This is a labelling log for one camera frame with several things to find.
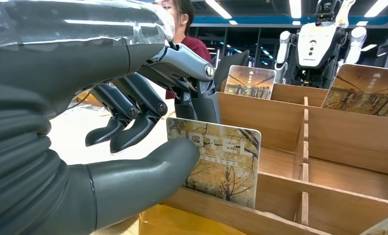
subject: wooden compartment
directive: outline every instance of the wooden compartment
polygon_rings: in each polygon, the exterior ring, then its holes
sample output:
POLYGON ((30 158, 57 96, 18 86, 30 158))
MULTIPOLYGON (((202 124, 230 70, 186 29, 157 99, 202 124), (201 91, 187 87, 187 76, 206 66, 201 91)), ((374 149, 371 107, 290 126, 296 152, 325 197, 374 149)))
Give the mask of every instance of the wooden compartment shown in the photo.
POLYGON ((322 90, 301 88, 275 86, 293 103, 218 94, 223 124, 262 133, 254 210, 185 188, 165 204, 251 235, 358 235, 388 218, 388 118, 314 107, 322 90))

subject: red shirt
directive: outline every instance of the red shirt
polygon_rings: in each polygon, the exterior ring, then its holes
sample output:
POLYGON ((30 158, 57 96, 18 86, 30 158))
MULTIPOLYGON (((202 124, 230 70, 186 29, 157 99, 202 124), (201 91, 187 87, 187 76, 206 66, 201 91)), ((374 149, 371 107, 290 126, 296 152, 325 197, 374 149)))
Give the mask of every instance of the red shirt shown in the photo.
MULTIPOLYGON (((208 52, 206 45, 197 38, 185 37, 182 42, 186 47, 194 51, 201 58, 205 59, 208 62, 211 62, 211 55, 208 52)), ((167 91, 165 99, 174 99, 174 94, 170 91, 167 91)))

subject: woman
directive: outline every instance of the woman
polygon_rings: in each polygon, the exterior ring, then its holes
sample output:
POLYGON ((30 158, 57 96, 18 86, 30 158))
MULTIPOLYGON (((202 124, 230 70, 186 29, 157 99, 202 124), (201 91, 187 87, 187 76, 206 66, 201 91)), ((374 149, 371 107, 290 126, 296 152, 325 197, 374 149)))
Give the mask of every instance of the woman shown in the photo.
MULTIPOLYGON (((211 56, 206 45, 199 39, 188 36, 194 18, 194 7, 191 0, 156 0, 154 4, 162 6, 174 17, 174 42, 184 44, 201 58, 211 62, 211 56)), ((172 98, 174 98, 174 95, 167 91, 166 99, 172 98)))

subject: black chair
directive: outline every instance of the black chair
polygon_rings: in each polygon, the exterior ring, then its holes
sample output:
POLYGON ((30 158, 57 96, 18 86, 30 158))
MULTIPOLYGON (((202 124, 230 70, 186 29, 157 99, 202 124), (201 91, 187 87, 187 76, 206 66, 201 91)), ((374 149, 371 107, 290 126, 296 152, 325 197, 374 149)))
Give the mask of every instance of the black chair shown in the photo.
POLYGON ((249 50, 245 50, 242 53, 223 57, 216 69, 214 75, 214 84, 216 91, 221 91, 221 84, 229 76, 230 67, 232 65, 248 66, 249 65, 249 50))

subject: humanoid robot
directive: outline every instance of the humanoid robot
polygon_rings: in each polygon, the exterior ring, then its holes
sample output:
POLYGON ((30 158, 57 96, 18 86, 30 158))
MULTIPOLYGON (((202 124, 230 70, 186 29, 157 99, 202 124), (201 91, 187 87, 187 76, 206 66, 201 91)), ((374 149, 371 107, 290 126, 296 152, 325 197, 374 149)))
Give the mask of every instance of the humanoid robot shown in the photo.
POLYGON ((357 63, 367 34, 364 27, 346 31, 348 13, 355 1, 319 0, 315 23, 303 25, 296 34, 281 33, 276 83, 329 89, 338 72, 340 49, 347 41, 344 63, 357 63), (288 64, 291 45, 295 47, 295 61, 288 64))
POLYGON ((47 137, 49 119, 97 86, 117 126, 86 143, 136 144, 166 113, 146 79, 175 91, 180 117, 219 122, 213 67, 172 37, 172 17, 152 4, 0 0, 0 235, 87 235, 179 188, 199 158, 187 139, 141 160, 66 165, 47 137))

